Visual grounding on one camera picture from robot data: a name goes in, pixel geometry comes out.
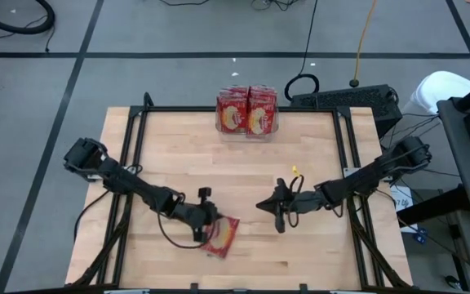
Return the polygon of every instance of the desk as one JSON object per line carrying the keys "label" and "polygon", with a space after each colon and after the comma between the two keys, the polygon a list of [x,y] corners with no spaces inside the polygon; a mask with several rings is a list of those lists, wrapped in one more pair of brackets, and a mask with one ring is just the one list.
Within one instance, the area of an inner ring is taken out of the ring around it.
{"label": "desk", "polygon": [[[128,111],[108,110],[100,141],[112,158],[120,157]],[[310,290],[360,289],[347,213],[340,219],[326,210],[302,215],[297,228],[287,226],[284,234],[278,234],[273,216],[255,208],[271,195],[278,177],[292,179],[293,165],[304,174],[305,189],[342,177],[331,114],[279,117],[273,142],[256,144],[221,142],[215,113],[148,114],[140,156],[144,170],[139,177],[185,192],[187,202],[197,203],[197,189],[210,186],[211,201],[219,212],[240,218],[241,223],[226,260],[221,261],[200,250],[173,247],[161,235],[156,214],[134,197],[120,287],[189,289],[190,283],[198,283],[201,289],[295,290],[306,283]],[[352,109],[352,121],[360,160],[366,165],[381,155],[375,121],[370,109]],[[379,188],[390,193],[384,184]],[[85,205],[103,191],[101,183],[90,184]],[[101,249],[110,203],[111,197],[103,199],[82,218],[67,283],[77,279]],[[370,197],[370,211],[379,250],[412,283],[392,201]],[[190,243],[189,227],[176,220],[163,220],[163,225],[175,241]],[[365,248],[364,253],[370,265]],[[106,281],[111,279],[115,255],[115,251],[110,255]],[[374,284],[372,270],[367,272]]]}
{"label": "desk", "polygon": [[439,101],[437,106],[463,185],[399,211],[398,216],[408,225],[458,210],[470,211],[470,139],[463,123],[466,114],[456,110],[451,100]]}

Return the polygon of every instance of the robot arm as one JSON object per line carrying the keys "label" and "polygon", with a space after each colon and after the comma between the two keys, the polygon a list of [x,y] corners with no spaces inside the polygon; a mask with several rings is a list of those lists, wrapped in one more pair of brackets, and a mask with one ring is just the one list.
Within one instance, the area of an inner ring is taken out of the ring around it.
{"label": "robot arm", "polygon": [[215,204],[206,200],[211,195],[210,188],[199,189],[200,204],[185,203],[184,194],[141,180],[110,158],[103,144],[92,139],[79,139],[64,156],[64,167],[87,181],[93,181],[92,176],[100,176],[104,187],[114,193],[138,194],[154,212],[189,225],[195,242],[204,243],[206,234],[202,227],[219,218]]}
{"label": "robot arm", "polygon": [[284,214],[303,214],[322,207],[335,209],[342,205],[344,199],[356,194],[371,195],[386,176],[397,179],[425,168],[431,160],[428,149],[429,145],[422,143],[420,138],[407,137],[352,175],[315,185],[314,191],[294,192],[279,178],[273,195],[256,206],[272,213],[276,218],[275,228],[284,233]]}

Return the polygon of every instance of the table leg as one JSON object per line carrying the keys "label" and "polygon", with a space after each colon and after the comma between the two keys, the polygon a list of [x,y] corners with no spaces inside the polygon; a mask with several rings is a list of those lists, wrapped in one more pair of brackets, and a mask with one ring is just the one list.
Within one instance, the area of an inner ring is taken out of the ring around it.
{"label": "table leg", "polygon": [[[470,210],[469,199],[462,185],[438,197],[402,209],[397,212],[397,215],[408,225],[413,225],[458,210]],[[401,222],[399,225],[401,228],[405,227]]]}

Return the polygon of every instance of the table frame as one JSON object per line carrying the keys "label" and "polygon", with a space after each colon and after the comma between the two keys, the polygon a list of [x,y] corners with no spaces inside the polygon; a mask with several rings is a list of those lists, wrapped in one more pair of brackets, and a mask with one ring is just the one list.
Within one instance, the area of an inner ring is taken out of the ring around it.
{"label": "table frame", "polygon": [[[144,130],[147,122],[147,117],[151,112],[215,112],[215,106],[155,106],[152,99],[148,93],[144,94],[144,104],[137,106],[131,106],[128,114],[128,120],[126,123],[126,131],[124,136],[124,141],[122,144],[121,157],[119,163],[126,165],[128,151],[131,147],[131,137],[134,131],[134,122],[137,118],[140,118],[139,129],[137,130],[137,138],[135,142],[134,156],[132,159],[132,164],[136,165],[140,162],[140,155],[142,150],[142,144],[144,140]],[[352,167],[361,167],[360,158],[358,154],[357,141],[355,138],[355,133],[353,130],[353,121],[351,119],[351,111],[348,106],[337,106],[330,108],[293,108],[293,107],[279,107],[279,112],[291,113],[291,112],[305,112],[305,113],[329,113],[332,114],[333,124],[335,127],[335,137],[337,143],[337,149],[339,153],[340,167],[342,170],[342,176],[344,175],[344,169],[348,168],[347,156],[344,148],[344,138],[342,134],[342,129],[340,125],[340,118],[344,118],[346,123],[346,131],[348,133],[349,148],[351,151],[352,157]],[[119,203],[122,196],[126,196],[125,205],[122,210],[122,219],[118,225],[117,217],[119,213]],[[362,220],[364,229],[366,231],[367,237],[374,247],[376,247],[375,241],[375,232],[373,229],[372,218],[370,214],[370,207],[365,197],[359,198],[361,207],[362,207]],[[127,195],[113,194],[112,204],[110,206],[108,224],[105,231],[104,243],[107,243],[114,233],[117,233],[118,226],[121,226],[122,233],[118,239],[117,246],[117,258],[115,260],[115,265],[113,268],[112,282],[106,283],[106,269],[108,267],[108,254],[103,257],[104,261],[99,268],[97,273],[97,279],[95,280],[95,285],[73,285],[64,288],[56,289],[45,289],[45,290],[36,290],[27,293],[106,293],[107,291],[119,290],[119,284],[121,281],[122,265],[124,261],[125,251],[126,251],[126,240],[128,235],[128,226],[130,224],[131,216],[131,206],[133,201],[133,193]],[[350,217],[357,217],[354,201],[347,201],[348,203],[348,214]],[[385,287],[384,286],[384,277],[382,270],[380,269],[379,262],[375,258],[371,258],[373,265],[373,272],[375,276],[375,284],[377,286],[371,286],[368,283],[367,272],[366,272],[366,263],[364,260],[364,252],[362,249],[362,241],[359,235],[353,231],[352,232],[353,245],[355,249],[355,256],[357,258],[357,271],[358,277],[360,279],[361,291],[362,292],[375,292],[378,294],[383,293],[399,293],[399,294],[413,294],[413,293],[427,293],[427,294],[448,294],[448,292],[434,292],[434,291],[425,291],[419,290],[416,288],[399,288],[399,287]],[[168,293],[168,294],[199,294],[199,293],[283,293],[283,294],[293,294],[293,293],[338,293],[338,291],[314,291],[308,290],[308,285],[301,283],[299,285],[299,290],[250,290],[250,289],[200,289],[197,283],[191,283],[189,289],[142,289],[140,293]]]}
{"label": "table frame", "polygon": [[[130,111],[128,114],[128,121],[126,123],[126,132],[125,132],[125,137],[122,145],[122,152],[121,152],[121,157],[119,159],[119,163],[122,165],[126,165],[126,156],[128,155],[128,150],[130,149],[131,146],[131,137],[133,134],[133,126],[134,122],[137,117],[140,117],[140,124],[139,124],[139,129],[137,132],[137,139],[135,142],[135,149],[134,149],[134,156],[132,159],[132,164],[136,165],[139,164],[140,162],[140,153],[142,150],[142,144],[144,140],[144,129],[146,126],[146,121],[148,114],[150,112],[215,112],[215,106],[155,106],[151,97],[149,96],[148,93],[144,93],[144,104],[141,106],[131,106]],[[333,107],[333,108],[292,108],[292,107],[279,107],[279,113],[284,112],[320,112],[320,113],[331,113],[333,117],[333,124],[335,127],[335,137],[336,137],[336,142],[337,142],[337,149],[339,152],[339,160],[340,160],[340,167],[342,170],[342,176],[344,176],[344,168],[348,167],[348,161],[346,158],[346,153],[345,153],[345,148],[344,148],[344,138],[342,135],[342,129],[340,126],[340,117],[344,117],[344,120],[346,122],[346,130],[348,133],[348,139],[349,139],[349,144],[350,144],[350,149],[351,149],[351,155],[352,155],[352,164],[353,167],[360,167],[360,159],[358,155],[358,147],[357,147],[357,141],[355,138],[355,133],[353,129],[353,122],[351,120],[351,111],[349,107],[347,106],[339,106],[339,107]],[[117,221],[118,213],[119,213],[119,201],[120,201],[121,195],[120,194],[114,194],[113,199],[112,199],[112,205],[110,206],[110,213],[109,213],[109,219],[108,219],[108,224],[106,227],[106,232],[104,235],[104,242],[106,243],[113,231],[114,231],[114,226]],[[121,281],[121,272],[122,272],[122,264],[124,261],[124,256],[125,256],[125,251],[126,251],[126,239],[128,235],[128,225],[130,222],[130,214],[131,214],[131,204],[133,201],[133,194],[128,194],[126,196],[126,202],[123,208],[122,214],[126,216],[127,221],[126,221],[126,229],[124,233],[121,235],[121,237],[118,240],[118,246],[117,246],[117,258],[115,262],[115,266],[113,268],[113,277],[112,277],[112,284],[114,285],[119,285]],[[360,198],[361,205],[362,205],[362,210],[363,210],[363,221],[364,225],[366,227],[366,232],[368,234],[368,237],[370,240],[373,242],[374,245],[375,243],[375,232],[373,230],[373,222],[370,214],[370,208],[368,202],[364,198]],[[353,234],[353,244],[355,247],[355,254],[357,258],[357,266],[358,266],[358,275],[360,279],[360,284],[361,287],[363,288],[364,286],[368,286],[369,283],[367,281],[367,274],[366,274],[366,264],[364,262],[364,254],[362,251],[362,245],[361,245],[361,240],[358,237],[357,234]],[[383,280],[383,275],[381,272],[381,269],[379,267],[378,262],[375,259],[372,259],[373,263],[373,271],[375,273],[375,281],[376,285],[379,286],[384,286],[384,280]],[[108,260],[106,259],[102,266],[100,267],[100,270],[97,274],[97,280],[96,284],[104,284],[104,279],[106,276],[106,269],[108,267]],[[301,292],[307,291],[308,290],[308,285],[306,284],[300,284],[299,289]],[[198,284],[192,283],[190,284],[190,289],[189,292],[193,293],[193,291],[198,291]],[[183,289],[179,290],[164,290],[165,292],[182,292]]]}

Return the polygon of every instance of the stack of chip bags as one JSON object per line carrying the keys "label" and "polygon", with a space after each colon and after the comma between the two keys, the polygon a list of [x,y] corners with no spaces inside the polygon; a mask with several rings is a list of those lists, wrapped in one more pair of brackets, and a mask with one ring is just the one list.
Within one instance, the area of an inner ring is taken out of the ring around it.
{"label": "stack of chip bags", "polygon": [[277,91],[266,86],[231,86],[217,95],[217,128],[227,134],[265,138],[277,130]]}
{"label": "stack of chip bags", "polygon": [[274,132],[277,112],[277,91],[272,87],[252,86],[248,96],[248,136],[262,136]]}
{"label": "stack of chip bags", "polygon": [[217,96],[220,130],[224,133],[246,133],[247,109],[248,87],[231,86],[220,90]]}

